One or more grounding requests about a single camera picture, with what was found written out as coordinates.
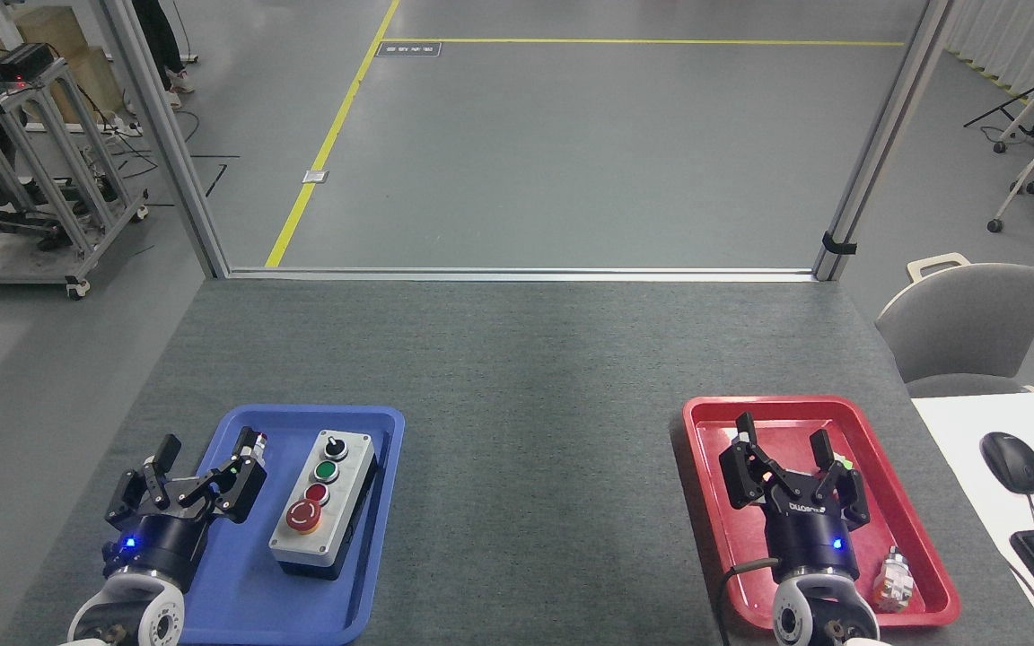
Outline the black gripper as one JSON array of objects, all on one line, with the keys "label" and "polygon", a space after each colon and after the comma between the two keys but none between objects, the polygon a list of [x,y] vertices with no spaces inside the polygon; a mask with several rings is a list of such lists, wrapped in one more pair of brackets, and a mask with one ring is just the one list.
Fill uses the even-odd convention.
[{"label": "black gripper", "polygon": [[[118,540],[104,544],[104,577],[116,572],[151,573],[188,591],[212,518],[241,524],[253,510],[267,478],[266,442],[266,434],[243,428],[221,466],[183,481],[169,478],[180,454],[180,439],[164,436],[140,467],[119,476],[104,511],[104,519],[119,532]],[[185,518],[184,507],[196,507],[197,517]]]},{"label": "black gripper", "polygon": [[786,473],[758,445],[752,414],[742,413],[735,422],[736,437],[721,453],[721,473],[735,510],[765,495],[767,551],[778,560],[772,576],[791,577],[796,570],[837,570],[846,577],[858,577],[848,525],[866,525],[871,520],[864,482],[858,470],[837,458],[828,430],[818,429],[811,435],[821,479],[797,478],[795,487],[802,495],[794,499],[786,488]]}]

